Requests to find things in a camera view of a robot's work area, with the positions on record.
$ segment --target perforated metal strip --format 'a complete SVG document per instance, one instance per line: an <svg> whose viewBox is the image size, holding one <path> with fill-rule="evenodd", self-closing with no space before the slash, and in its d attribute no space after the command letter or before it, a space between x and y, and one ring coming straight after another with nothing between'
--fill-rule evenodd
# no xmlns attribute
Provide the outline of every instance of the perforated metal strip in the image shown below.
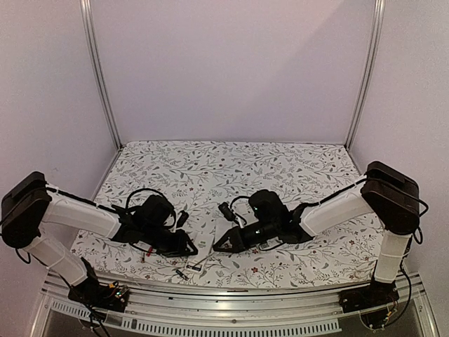
<svg viewBox="0 0 449 337"><path fill-rule="evenodd" d="M82 305L53 299L52 310L79 319L89 320L89 311ZM284 337L284 336L321 336L327 333L340 332L341 328L337 319L326 321L267 327L193 327L177 324L164 324L151 322L146 319L123 317L121 323L108 324L106 326L148 334L151 336L183 336L183 337Z"/></svg>

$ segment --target floral tablecloth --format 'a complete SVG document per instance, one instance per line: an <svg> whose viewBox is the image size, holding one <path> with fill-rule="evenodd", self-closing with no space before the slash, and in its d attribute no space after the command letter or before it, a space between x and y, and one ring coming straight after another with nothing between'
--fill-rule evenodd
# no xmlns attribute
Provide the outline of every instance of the floral tablecloth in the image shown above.
<svg viewBox="0 0 449 337"><path fill-rule="evenodd" d="M317 201L357 179L343 146L287 143L221 143L142 141L124 147L96 202L124 205L133 190L162 191L175 209L190 214L184 229L221 232L230 224L217 205L237 195L273 190L292 209L301 201ZM148 194L136 196L142 203ZM242 213L244 204L237 205ZM142 253L80 231L72 252L97 270L162 282L232 288L296 288L365 281L370 278L382 241L374 215L335 226L305 244L262 252L214 253L201 274L183 270L185 258Z"/></svg>

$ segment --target robotic arm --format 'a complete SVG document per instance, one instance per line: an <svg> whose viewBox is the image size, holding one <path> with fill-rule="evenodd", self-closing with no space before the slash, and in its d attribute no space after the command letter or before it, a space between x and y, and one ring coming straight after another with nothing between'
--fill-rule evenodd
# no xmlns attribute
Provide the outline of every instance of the robotic arm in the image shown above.
<svg viewBox="0 0 449 337"><path fill-rule="evenodd" d="M178 221L174 232L164 226L175 214L163 195L151 195L143 205L130 209L110 209L59 191L45 181L42 173L33 172L2 199L1 213L4 242L55 270L68 283L69 298L92 307L123 312L129 297L127 287L117 283L101 285L91 265L71 254L41 224L67 225L114 242L145 242L169 257L198 253L187 233L179 229L183 223Z"/></svg>
<svg viewBox="0 0 449 337"><path fill-rule="evenodd" d="M375 213L385 232L373 279L370 286L342 292L340 304L345 312L351 312L398 300L394 280L410 239L419 228L420 216L428 209L419 200L414 180L374 161L354 184L319 202L300 204L293 211L268 190L257 191L246 199L258 221L228 230L214 245L215 251L238 253L275 237L283 243L299 244L344 221ZM219 210L227 220L239 223L241 216L232 211L234 201L231 206L221 204ZM426 207L421 214L420 203Z"/></svg>

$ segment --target white wall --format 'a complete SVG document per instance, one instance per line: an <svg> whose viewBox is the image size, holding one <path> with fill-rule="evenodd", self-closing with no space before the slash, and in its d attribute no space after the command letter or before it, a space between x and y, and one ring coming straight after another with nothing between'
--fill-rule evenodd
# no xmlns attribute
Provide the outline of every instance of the white wall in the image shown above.
<svg viewBox="0 0 449 337"><path fill-rule="evenodd" d="M33 170L92 197L114 155L78 1L0 2L0 197ZM66 243L73 232L55 230ZM0 336L23 337L46 271L0 240Z"/></svg>
<svg viewBox="0 0 449 337"><path fill-rule="evenodd" d="M374 1L93 1L124 142L343 143Z"/></svg>
<svg viewBox="0 0 449 337"><path fill-rule="evenodd" d="M378 159L408 174L430 205L420 271L442 336L449 336L449 3L388 1L373 81L354 143L362 169Z"/></svg>

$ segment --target vertical metal post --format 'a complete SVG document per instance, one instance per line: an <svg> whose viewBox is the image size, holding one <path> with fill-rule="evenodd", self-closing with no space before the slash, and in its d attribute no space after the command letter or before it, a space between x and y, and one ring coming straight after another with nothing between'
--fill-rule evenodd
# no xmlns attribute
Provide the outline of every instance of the vertical metal post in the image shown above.
<svg viewBox="0 0 449 337"><path fill-rule="evenodd" d="M349 127L349 132L344 144L348 152L350 152L351 147L354 143L358 124L360 123L360 118L363 111L363 106L365 105L366 96L368 94L371 76L373 74L377 47L379 46L380 34L382 29L382 21L384 20L384 7L384 0L376 0L374 7L373 28L371 29L371 38L368 49L368 56L366 58L365 72L363 73L362 83L358 91L356 106L354 108L354 114L352 115L351 126Z"/></svg>
<svg viewBox="0 0 449 337"><path fill-rule="evenodd" d="M83 17L84 31L86 32L87 46L91 56L93 73L97 82L98 93L100 94L103 112L105 113L106 122L111 133L112 141L117 150L122 148L119 131L112 113L111 103L107 94L105 78L101 68L100 55L98 53L97 41L95 38L95 30L93 29L93 17L91 0L80 0L81 14Z"/></svg>

